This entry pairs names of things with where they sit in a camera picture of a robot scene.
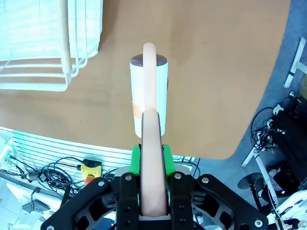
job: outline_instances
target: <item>white dish rack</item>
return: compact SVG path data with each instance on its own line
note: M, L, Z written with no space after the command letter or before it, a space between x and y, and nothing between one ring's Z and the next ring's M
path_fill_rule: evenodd
M103 0L0 0L0 89L65 91L98 53L102 8Z

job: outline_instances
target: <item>silver screw head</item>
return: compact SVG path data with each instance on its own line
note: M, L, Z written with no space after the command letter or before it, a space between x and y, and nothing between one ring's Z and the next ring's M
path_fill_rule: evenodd
M255 221L255 226L256 226L257 228L262 227L262 225L263 225L263 222L262 222L260 219L257 219L257 220Z
M103 181L98 182L98 186L103 186L105 183Z
M201 182L207 184L209 183L209 179L207 177L202 178Z
M174 177L175 177L176 179L180 179L180 178L181 178L181 174L180 174L180 173L176 173L176 174L174 175Z
M130 176L130 175L127 175L127 176L125 177L125 179L126 179L127 181L131 181L131 179L132 179L132 176Z

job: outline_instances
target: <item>table surface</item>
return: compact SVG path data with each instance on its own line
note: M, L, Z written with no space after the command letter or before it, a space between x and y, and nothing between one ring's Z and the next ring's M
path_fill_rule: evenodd
M163 143L230 157L271 76L290 0L105 0L99 53L66 92L0 91L0 126L119 149L134 133L130 59L152 42L169 62Z

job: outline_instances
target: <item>wire rack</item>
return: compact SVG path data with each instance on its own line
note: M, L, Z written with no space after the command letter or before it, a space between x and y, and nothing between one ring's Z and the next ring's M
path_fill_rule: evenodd
M0 0L0 89L65 91L98 52L102 8L103 0Z
M130 165L131 161L131 150L115 149L47 138L3 127L0 127L0 135L8 142L8 144L15 148L19 159L23 160L24 163L29 164L38 170L40 170L45 165L48 165L51 162L55 162L63 157L76 157L80 160L86 158L90 160L101 161L103 173L118 167L128 166ZM191 162L194 160L192 157L176 155L173 155L173 159L174 161L186 162ZM78 161L71 159L64 159L61 162L72 165L80 164ZM57 165L57 167L65 170L75 182L82 181L81 172L77 169L61 165ZM14 178L23 182L27 182L26 180L22 180L19 176ZM33 181L31 185L48 189L46 184L45 187L43 187L36 181Z

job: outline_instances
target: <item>white cylinder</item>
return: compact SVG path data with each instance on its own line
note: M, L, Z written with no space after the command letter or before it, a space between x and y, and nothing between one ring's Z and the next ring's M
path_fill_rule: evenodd
M157 54L157 99L156 109L160 117L161 136L165 133L166 96L167 96L167 59ZM144 69L143 54L134 56L130 61L132 105L135 134L142 138L142 114L145 111L144 103Z

